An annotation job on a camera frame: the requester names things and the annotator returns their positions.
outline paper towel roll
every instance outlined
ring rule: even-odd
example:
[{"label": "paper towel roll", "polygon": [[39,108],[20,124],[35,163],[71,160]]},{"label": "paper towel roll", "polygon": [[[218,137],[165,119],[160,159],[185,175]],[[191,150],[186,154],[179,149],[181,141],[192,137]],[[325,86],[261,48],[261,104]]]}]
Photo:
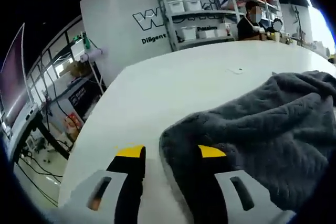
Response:
[{"label": "paper towel roll", "polygon": [[85,61],[91,61],[94,62],[96,61],[101,55],[103,55],[103,50],[100,48],[95,48],[89,52],[84,53],[83,55],[80,56],[80,62],[85,62]]}]

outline metal shelving unit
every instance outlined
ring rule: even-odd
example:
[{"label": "metal shelving unit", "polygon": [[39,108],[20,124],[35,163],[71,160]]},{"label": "metal shelving unit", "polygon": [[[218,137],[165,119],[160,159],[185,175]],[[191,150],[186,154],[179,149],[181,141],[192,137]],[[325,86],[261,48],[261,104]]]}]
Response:
[{"label": "metal shelving unit", "polygon": [[216,5],[218,6],[218,10],[199,10],[195,12],[182,12],[182,13],[172,13],[167,0],[158,0],[159,7],[161,10],[161,14],[163,16],[163,22],[167,29],[167,35],[170,40],[170,45],[173,51],[181,50],[187,46],[191,45],[204,45],[207,43],[216,43],[216,42],[223,42],[228,40],[234,40],[232,36],[222,37],[222,38],[207,38],[207,39],[194,39],[194,40],[187,40],[183,42],[179,42],[176,34],[176,29],[174,25],[174,19],[177,18],[185,18],[185,17],[197,17],[197,16],[207,16],[207,15],[218,15],[222,16],[222,20],[224,22],[225,15],[235,15],[237,22],[240,20],[240,16],[244,16],[245,14],[239,12],[237,1],[254,1],[257,2],[261,7],[263,7],[266,12],[267,16],[270,17],[270,13],[278,12],[278,8],[266,2],[266,0],[231,0],[234,5],[234,10],[223,10],[220,9],[221,5],[219,0],[216,0]]}]

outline gray towel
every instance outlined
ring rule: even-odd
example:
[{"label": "gray towel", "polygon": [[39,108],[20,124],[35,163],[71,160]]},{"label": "gray towel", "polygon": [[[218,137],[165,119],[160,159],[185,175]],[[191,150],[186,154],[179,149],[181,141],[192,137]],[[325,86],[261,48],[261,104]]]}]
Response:
[{"label": "gray towel", "polygon": [[336,146],[335,99],[336,79],[327,73],[276,74],[254,91],[168,128],[161,153],[182,192],[195,146],[202,144],[223,150],[232,168],[264,185],[278,207],[297,211]]}]

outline monitor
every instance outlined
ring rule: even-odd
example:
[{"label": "monitor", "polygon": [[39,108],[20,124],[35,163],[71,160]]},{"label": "monitor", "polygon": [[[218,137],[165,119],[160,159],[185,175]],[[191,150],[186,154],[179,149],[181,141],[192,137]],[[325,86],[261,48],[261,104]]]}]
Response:
[{"label": "monitor", "polygon": [[13,127],[21,109],[30,101],[23,66],[23,33],[24,24],[13,40],[0,72],[3,119],[9,127]]}]

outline yellow object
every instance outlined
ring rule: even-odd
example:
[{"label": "yellow object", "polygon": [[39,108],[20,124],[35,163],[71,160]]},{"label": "yellow object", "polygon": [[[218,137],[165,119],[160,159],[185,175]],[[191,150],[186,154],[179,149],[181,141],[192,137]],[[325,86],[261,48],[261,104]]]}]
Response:
[{"label": "yellow object", "polygon": [[144,148],[143,145],[138,145],[138,146],[130,147],[130,148],[124,148],[124,149],[119,150],[116,156],[140,157],[142,148]]},{"label": "yellow object", "polygon": [[198,146],[201,149],[202,157],[225,157],[226,154],[219,149],[205,146],[205,145],[199,145]]}]

